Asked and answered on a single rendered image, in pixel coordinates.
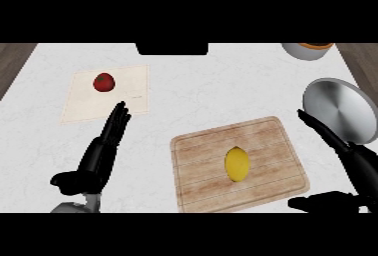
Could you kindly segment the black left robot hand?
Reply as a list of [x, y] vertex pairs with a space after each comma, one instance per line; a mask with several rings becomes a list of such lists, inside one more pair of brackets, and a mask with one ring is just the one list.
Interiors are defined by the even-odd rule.
[[130, 119], [126, 102], [122, 101], [110, 114], [101, 135], [88, 146], [77, 170], [58, 173], [51, 179], [51, 184], [64, 195], [102, 193]]

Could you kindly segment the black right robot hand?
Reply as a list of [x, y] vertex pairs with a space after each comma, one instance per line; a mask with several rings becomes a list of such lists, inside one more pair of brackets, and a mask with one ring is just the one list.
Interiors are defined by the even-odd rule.
[[308, 213], [358, 213], [362, 207], [378, 214], [378, 154], [364, 145], [345, 142], [328, 126], [303, 110], [299, 118], [334, 149], [358, 192], [331, 191], [288, 200], [288, 207]]

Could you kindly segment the silver pan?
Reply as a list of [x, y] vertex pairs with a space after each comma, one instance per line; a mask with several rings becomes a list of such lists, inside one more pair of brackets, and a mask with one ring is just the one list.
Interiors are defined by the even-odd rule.
[[316, 79], [303, 93], [303, 109], [345, 141], [370, 144], [378, 139], [378, 106], [348, 81]]

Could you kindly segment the wooden cutting board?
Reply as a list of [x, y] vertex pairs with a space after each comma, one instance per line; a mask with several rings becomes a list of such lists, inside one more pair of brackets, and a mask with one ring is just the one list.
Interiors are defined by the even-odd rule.
[[309, 191], [284, 125], [265, 117], [173, 138], [179, 211], [232, 212]]

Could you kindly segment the yellow lemon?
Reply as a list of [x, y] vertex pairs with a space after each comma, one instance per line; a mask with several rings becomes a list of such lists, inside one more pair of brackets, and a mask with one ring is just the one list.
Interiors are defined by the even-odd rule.
[[225, 157], [225, 168], [229, 179], [234, 182], [241, 182], [249, 175], [250, 158], [243, 148], [234, 147]]

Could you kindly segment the cream placemat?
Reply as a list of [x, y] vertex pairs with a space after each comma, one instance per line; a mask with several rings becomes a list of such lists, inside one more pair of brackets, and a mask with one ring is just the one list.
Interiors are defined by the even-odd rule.
[[[116, 80], [110, 92], [95, 89], [95, 78], [108, 73]], [[125, 101], [132, 115], [150, 112], [150, 66], [79, 72], [73, 76], [61, 123], [77, 123], [107, 118], [116, 105]]]

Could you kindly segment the red tomato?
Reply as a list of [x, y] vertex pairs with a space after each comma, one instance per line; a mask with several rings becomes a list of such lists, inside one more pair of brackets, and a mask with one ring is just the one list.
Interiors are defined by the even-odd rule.
[[101, 73], [94, 80], [94, 87], [99, 92], [110, 92], [116, 88], [114, 77], [108, 73]]

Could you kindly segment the black appliance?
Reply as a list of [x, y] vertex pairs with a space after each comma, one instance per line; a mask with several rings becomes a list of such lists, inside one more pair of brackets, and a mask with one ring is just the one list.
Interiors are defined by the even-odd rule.
[[207, 43], [138, 43], [141, 55], [206, 55], [209, 53]]

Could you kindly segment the grey pot with orange rim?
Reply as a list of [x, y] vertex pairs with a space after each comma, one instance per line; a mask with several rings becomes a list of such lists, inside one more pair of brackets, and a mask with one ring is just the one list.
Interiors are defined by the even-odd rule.
[[314, 61], [324, 57], [333, 43], [284, 43], [283, 47], [287, 53], [297, 59]]

